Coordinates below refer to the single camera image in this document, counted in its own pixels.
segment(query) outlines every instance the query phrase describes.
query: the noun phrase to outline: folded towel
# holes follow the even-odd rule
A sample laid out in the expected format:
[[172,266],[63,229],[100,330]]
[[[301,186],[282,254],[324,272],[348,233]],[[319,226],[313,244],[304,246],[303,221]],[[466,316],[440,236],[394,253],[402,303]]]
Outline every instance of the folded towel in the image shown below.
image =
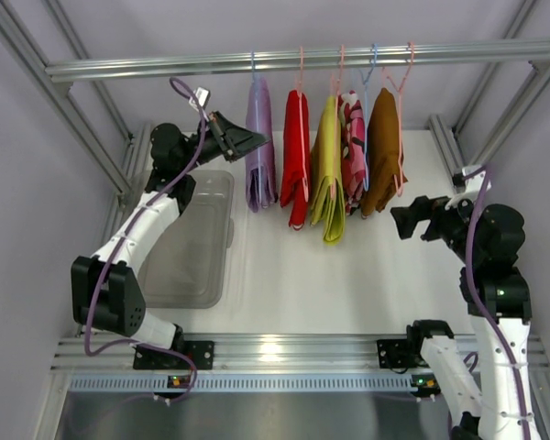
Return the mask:
[[381,89],[368,121],[368,191],[360,201],[363,217],[374,210],[381,212],[395,195],[393,176],[400,174],[398,158],[399,123],[395,98],[386,88]]
[[345,198],[340,171],[340,123],[336,98],[329,96],[312,148],[312,225],[324,219],[324,242],[335,245],[345,232]]
[[365,118],[354,91],[338,98],[338,118],[342,130],[342,186],[346,213],[352,214],[363,195],[365,178]]
[[281,207],[293,201],[289,226],[299,230],[303,227],[308,212],[308,200],[303,193],[303,177],[310,182],[310,118],[305,93],[302,98],[292,90],[287,96],[285,126],[283,127],[283,181],[281,184]]
[[267,81],[256,75],[248,93],[247,128],[266,135],[270,141],[245,156],[247,205],[256,213],[277,202],[275,150],[271,130],[271,101]]

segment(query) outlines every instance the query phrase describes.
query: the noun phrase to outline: purple cloth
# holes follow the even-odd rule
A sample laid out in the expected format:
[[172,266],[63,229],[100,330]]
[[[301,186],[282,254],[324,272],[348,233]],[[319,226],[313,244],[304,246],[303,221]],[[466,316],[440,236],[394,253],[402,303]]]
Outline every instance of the purple cloth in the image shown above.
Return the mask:
[[247,205],[253,213],[277,202],[275,150],[271,129],[271,100],[267,81],[255,75],[248,93],[247,128],[271,139],[245,156],[247,165]]

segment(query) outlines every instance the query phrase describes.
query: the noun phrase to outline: yellow cloth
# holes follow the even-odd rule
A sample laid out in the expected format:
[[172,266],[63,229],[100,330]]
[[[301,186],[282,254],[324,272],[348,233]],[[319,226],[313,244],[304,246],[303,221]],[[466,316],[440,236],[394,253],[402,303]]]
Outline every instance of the yellow cloth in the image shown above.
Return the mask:
[[[312,225],[324,219],[324,242],[335,245],[345,232],[345,197],[340,170],[340,121],[336,98],[329,96],[320,117],[318,134],[311,152],[312,163]],[[335,187],[335,197],[330,189]]]

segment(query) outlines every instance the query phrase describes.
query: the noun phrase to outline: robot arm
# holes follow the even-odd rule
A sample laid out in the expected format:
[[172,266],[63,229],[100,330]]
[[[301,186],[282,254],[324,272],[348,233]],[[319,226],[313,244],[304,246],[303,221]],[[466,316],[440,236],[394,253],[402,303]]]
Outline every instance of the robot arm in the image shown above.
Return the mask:
[[[464,182],[466,190],[451,199],[423,196],[407,208],[391,209],[400,238],[411,237],[418,222],[430,220],[422,240],[442,239],[464,261],[472,201],[484,179],[484,174],[473,175]],[[467,286],[466,268],[461,270],[460,288],[477,336],[482,393],[462,362],[447,323],[424,320],[408,326],[408,347],[432,369],[453,420],[459,423],[452,430],[453,439],[523,438],[525,421],[520,417],[515,370],[522,379],[531,438],[540,438],[533,417],[527,363],[530,293],[513,266],[524,240],[522,216],[509,206],[494,204],[478,220],[473,243],[472,270],[478,296],[508,341],[515,365],[511,365],[500,338],[475,304]]]
[[[161,124],[151,132],[153,170],[137,207],[105,245],[91,257],[78,257],[71,266],[73,318],[78,324],[86,324],[97,280],[105,263],[114,256],[100,290],[93,326],[140,343],[183,351],[182,329],[147,310],[137,275],[161,234],[192,199],[195,181],[188,175],[167,193],[160,193],[183,172],[199,139],[199,127],[191,137],[184,136],[173,124]],[[207,117],[205,141],[195,165],[219,156],[232,162],[267,141],[267,137],[235,126],[214,112]]]

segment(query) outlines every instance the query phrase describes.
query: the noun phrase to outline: plastic container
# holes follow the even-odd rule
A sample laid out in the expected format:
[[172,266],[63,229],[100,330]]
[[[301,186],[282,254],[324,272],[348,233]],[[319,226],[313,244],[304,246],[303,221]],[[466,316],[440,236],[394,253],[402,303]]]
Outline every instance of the plastic container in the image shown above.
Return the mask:
[[147,307],[205,309],[222,296],[234,178],[226,171],[195,170],[192,201],[160,236],[138,273]]

